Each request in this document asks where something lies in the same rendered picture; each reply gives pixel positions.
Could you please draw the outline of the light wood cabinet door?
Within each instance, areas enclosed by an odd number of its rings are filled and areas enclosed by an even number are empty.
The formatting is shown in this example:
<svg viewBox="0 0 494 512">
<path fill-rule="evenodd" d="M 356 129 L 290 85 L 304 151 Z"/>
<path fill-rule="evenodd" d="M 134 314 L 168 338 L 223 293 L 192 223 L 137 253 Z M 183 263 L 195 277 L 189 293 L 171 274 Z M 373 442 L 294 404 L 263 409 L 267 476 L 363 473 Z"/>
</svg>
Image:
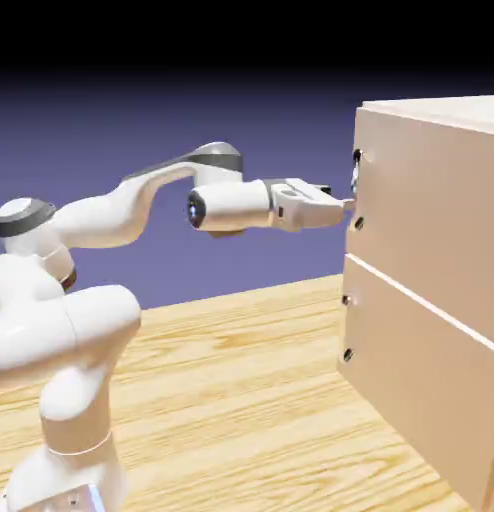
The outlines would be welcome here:
<svg viewBox="0 0 494 512">
<path fill-rule="evenodd" d="M 360 108 L 348 250 L 494 343 L 494 116 Z"/>
<path fill-rule="evenodd" d="M 349 255 L 353 387 L 476 512 L 494 512 L 494 344 Z"/>
</svg>

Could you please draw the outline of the light wood cabinet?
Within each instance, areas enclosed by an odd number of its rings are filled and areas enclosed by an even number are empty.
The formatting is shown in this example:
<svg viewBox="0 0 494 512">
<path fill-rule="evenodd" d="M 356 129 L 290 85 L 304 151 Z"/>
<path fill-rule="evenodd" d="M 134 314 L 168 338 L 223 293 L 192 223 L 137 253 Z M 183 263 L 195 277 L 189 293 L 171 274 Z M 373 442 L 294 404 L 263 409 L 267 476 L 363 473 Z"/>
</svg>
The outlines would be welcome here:
<svg viewBox="0 0 494 512">
<path fill-rule="evenodd" d="M 476 512 L 494 512 L 494 95 L 356 113 L 339 370 Z"/>
</svg>

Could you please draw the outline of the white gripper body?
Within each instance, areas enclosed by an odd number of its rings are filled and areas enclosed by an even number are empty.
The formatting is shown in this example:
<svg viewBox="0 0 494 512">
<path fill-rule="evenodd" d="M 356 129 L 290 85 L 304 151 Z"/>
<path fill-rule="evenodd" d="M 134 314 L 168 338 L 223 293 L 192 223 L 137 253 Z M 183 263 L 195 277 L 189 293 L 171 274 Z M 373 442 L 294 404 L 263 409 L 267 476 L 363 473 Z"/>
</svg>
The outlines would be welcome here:
<svg viewBox="0 0 494 512">
<path fill-rule="evenodd" d="M 296 193 L 289 203 L 290 231 L 333 227 L 342 220 L 345 199 L 337 199 L 320 186 L 299 178 L 287 178 L 286 184 Z"/>
</svg>

